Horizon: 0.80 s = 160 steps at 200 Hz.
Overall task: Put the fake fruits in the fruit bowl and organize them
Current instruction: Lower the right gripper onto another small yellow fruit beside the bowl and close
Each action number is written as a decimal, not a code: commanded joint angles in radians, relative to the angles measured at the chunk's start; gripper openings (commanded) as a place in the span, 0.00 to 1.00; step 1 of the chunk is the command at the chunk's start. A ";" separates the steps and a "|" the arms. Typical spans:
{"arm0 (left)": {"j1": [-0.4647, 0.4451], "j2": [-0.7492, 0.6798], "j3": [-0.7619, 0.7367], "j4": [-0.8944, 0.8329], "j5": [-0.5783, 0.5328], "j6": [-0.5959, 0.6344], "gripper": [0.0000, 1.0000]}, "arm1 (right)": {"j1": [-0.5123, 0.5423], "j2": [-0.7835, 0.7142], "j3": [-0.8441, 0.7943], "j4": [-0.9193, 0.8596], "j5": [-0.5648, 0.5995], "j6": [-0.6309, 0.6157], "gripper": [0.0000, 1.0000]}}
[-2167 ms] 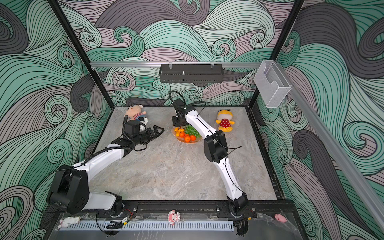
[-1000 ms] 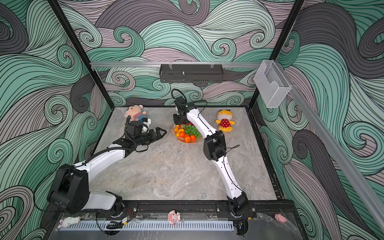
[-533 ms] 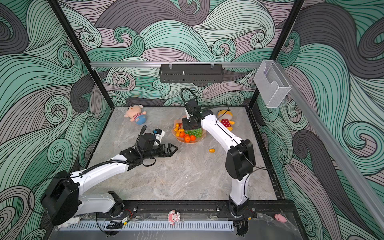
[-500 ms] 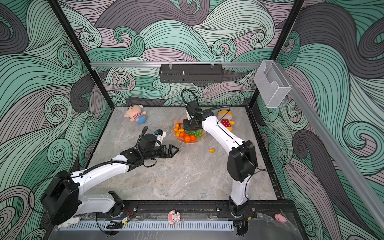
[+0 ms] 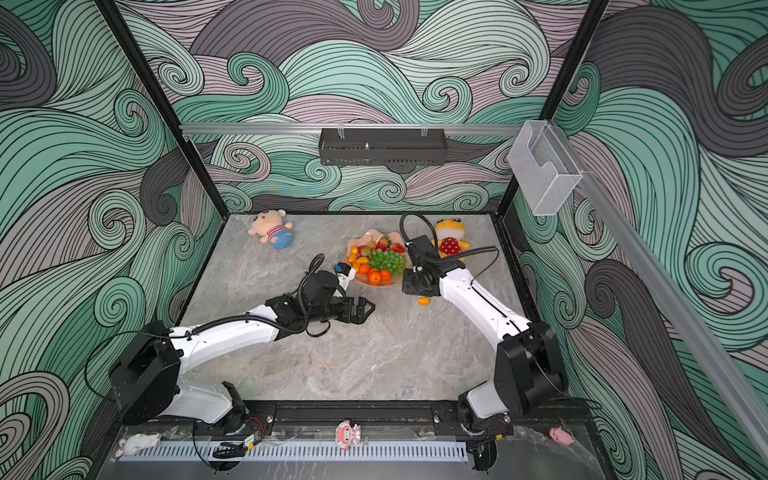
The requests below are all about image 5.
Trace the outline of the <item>green grape bunch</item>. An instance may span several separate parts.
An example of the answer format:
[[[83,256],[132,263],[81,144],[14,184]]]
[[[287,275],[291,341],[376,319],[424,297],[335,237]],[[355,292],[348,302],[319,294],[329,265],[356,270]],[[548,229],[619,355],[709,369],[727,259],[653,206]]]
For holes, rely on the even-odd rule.
[[[379,271],[390,271],[392,276],[398,276],[405,269],[405,257],[402,253],[396,253],[392,250],[373,250],[369,258],[372,268]]]

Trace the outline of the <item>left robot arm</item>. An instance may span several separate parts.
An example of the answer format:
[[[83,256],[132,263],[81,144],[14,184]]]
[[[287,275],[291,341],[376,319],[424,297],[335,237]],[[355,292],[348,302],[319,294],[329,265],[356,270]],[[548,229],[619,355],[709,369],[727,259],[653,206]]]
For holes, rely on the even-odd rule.
[[[241,431],[249,411],[236,387],[227,381],[192,381],[187,373],[245,347],[303,334],[313,322],[365,323],[375,305],[347,295],[352,277],[346,270],[308,273],[294,293],[241,314],[173,329],[159,323],[143,327],[109,371],[119,419],[137,426],[179,417],[201,422],[216,434]]]

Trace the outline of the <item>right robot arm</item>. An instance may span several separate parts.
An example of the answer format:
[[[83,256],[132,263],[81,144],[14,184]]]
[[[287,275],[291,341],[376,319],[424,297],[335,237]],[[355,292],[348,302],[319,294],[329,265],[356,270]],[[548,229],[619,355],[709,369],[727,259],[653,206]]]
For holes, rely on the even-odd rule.
[[[447,300],[495,348],[493,379],[459,397],[458,418],[466,431],[479,434],[498,415],[526,415],[564,392],[564,360],[551,327],[507,307],[458,256],[440,256],[426,236],[407,240],[405,248],[412,267],[404,272],[403,292]]]

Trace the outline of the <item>pink scalloped fruit bowl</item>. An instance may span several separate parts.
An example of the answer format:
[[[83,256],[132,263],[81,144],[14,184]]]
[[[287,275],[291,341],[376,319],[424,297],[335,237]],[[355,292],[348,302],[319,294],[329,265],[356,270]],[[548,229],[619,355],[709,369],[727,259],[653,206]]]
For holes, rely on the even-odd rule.
[[[347,242],[345,262],[351,266],[354,280],[371,287],[400,284],[412,267],[405,241],[398,232],[382,233],[371,229]]]

